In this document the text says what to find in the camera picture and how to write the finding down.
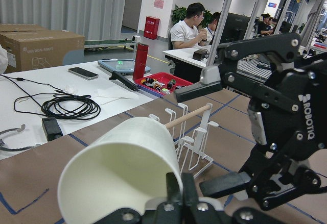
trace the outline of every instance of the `pink sign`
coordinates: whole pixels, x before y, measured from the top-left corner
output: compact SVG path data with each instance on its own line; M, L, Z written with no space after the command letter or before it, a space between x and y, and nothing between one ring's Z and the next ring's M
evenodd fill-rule
M154 7L162 9L164 7L164 1L154 0Z

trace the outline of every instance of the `wooden rod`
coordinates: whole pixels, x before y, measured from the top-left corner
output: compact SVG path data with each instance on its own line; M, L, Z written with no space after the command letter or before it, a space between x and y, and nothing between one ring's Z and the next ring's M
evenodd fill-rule
M205 105L205 106L203 106L201 108L198 108L197 110L194 110L193 112L188 113L188 114L186 114L186 115L184 115L182 117L179 117L179 118L165 124L165 126L166 126L167 129L170 129L170 128L178 125L179 123L182 123L182 122L188 120L189 118L192 118L192 117L194 117L194 116L196 116L196 115L198 115L200 113L203 113L205 110L208 110L208 109L211 109L211 106L209 104L207 104L207 105Z

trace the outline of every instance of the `blue sign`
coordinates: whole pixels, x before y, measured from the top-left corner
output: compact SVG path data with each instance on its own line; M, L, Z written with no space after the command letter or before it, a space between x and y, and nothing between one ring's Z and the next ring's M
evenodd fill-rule
M277 4L275 4L275 3L272 3L272 2L270 2L270 3L268 4L268 7L273 7L273 8L276 8L276 6L277 6Z

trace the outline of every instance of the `white t-shirt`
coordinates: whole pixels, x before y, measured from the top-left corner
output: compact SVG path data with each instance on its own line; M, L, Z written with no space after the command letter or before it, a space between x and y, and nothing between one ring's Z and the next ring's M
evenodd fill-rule
M213 39L215 31L212 31L209 27L206 27L205 30L206 30L206 42L204 43L204 45L209 45L210 41Z
M189 42L199 35L199 31L196 26L190 28L184 21L179 21L170 29L170 40L180 41L180 42Z
M8 66L7 51L0 45L0 74L3 74Z

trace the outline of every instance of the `black phone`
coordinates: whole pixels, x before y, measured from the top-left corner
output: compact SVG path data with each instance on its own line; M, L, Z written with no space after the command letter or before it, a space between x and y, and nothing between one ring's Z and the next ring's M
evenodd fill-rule
M98 74L96 74L94 72L87 71L87 70L85 70L83 68L80 68L80 67L69 68L68 72L76 74L76 75L78 75L78 76L80 76L82 78L85 78L87 80L93 80L93 79L96 79L97 77L99 77Z

